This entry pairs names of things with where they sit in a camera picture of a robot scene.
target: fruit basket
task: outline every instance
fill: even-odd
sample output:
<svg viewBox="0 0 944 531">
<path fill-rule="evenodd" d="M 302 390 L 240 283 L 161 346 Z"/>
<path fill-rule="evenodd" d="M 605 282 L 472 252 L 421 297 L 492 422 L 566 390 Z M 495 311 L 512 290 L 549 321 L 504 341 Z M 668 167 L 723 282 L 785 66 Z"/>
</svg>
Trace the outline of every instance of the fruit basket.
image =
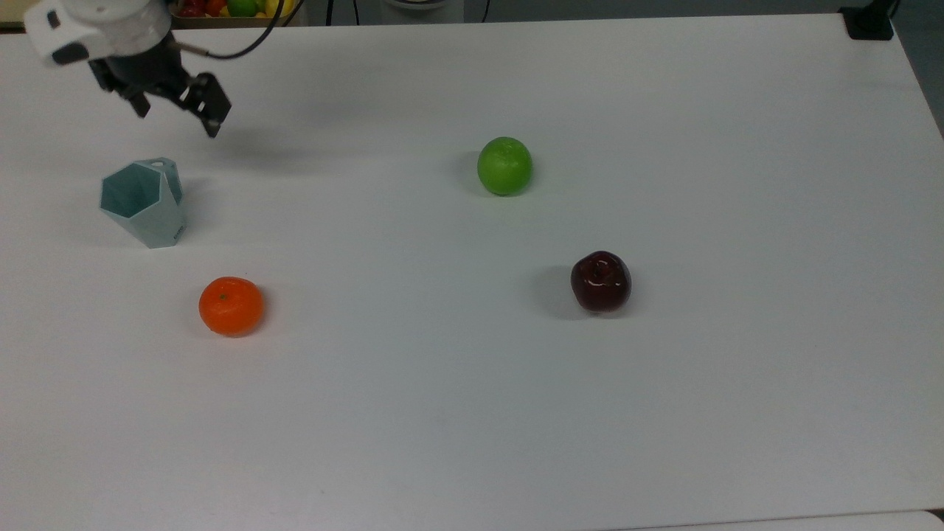
<svg viewBox="0 0 944 531">
<path fill-rule="evenodd" d="M 279 18 L 278 25 L 282 26 L 285 24 L 285 21 L 288 19 L 288 13 L 292 11 L 292 8 L 295 6 L 295 1 L 297 0 L 285 0 L 285 6 L 282 9 L 282 16 Z M 227 27 L 266 27 L 272 22 L 271 16 L 263 16 L 262 11 L 265 10 L 265 0 L 244 0 L 244 3 L 253 4 L 257 6 L 257 11 L 260 11 L 259 16 L 211 16 L 209 14 L 201 14 L 197 16 L 182 16 L 183 13 L 187 11 L 185 8 L 192 6 L 193 4 L 199 4 L 201 9 L 206 13 L 206 11 L 214 11 L 210 7 L 210 4 L 213 0 L 176 0 L 173 2 L 169 8 L 171 11 L 171 20 L 172 20 L 172 29 L 216 29 L 216 28 L 227 28 Z M 289 23 L 289 26 L 306 26 L 307 17 L 305 16 L 305 9 L 300 9 L 295 17 L 292 19 L 292 22 Z"/>
</svg>

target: green apple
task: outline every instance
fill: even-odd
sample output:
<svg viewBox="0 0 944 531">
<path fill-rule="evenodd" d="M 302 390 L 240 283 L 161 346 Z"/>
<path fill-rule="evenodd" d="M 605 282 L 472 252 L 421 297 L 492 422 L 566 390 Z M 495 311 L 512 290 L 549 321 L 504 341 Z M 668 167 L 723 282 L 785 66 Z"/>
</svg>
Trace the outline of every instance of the green apple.
<svg viewBox="0 0 944 531">
<path fill-rule="evenodd" d="M 531 154 L 524 144 L 499 136 L 479 154 L 479 180 L 496 196 L 520 192 L 531 180 Z"/>
</svg>

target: lime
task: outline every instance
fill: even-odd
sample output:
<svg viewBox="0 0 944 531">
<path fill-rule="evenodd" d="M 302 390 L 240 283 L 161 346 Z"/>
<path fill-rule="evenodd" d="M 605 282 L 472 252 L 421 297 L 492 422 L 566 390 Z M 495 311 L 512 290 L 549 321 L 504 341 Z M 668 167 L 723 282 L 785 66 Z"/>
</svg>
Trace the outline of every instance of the lime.
<svg viewBox="0 0 944 531">
<path fill-rule="evenodd" d="M 514 138 L 499 136 L 479 154 L 479 180 L 496 196 L 520 192 L 531 180 L 531 154 Z"/>
<path fill-rule="evenodd" d="M 256 16 L 256 0 L 227 0 L 227 8 L 231 17 Z"/>
</svg>

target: red apple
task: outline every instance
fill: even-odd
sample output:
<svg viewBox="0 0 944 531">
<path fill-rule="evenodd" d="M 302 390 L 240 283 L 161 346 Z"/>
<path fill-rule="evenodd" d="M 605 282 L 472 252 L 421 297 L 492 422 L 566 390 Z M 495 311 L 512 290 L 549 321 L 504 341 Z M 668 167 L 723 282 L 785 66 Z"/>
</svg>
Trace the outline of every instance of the red apple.
<svg viewBox="0 0 944 531">
<path fill-rule="evenodd" d="M 585 310 L 613 312 L 630 297 L 632 278 L 618 256 L 598 250 L 574 264 L 570 287 Z"/>
</svg>

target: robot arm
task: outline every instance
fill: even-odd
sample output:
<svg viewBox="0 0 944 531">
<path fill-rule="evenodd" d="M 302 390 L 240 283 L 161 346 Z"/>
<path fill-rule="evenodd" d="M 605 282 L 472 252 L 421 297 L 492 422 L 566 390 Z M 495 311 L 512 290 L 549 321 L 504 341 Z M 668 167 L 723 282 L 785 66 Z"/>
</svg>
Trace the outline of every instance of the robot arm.
<svg viewBox="0 0 944 531">
<path fill-rule="evenodd" d="M 24 16 L 26 33 L 49 66 L 85 60 L 99 86 L 144 118 L 145 94 L 194 114 L 210 137 L 229 113 L 213 74 L 192 77 L 181 64 L 165 0 L 42 0 Z"/>
</svg>

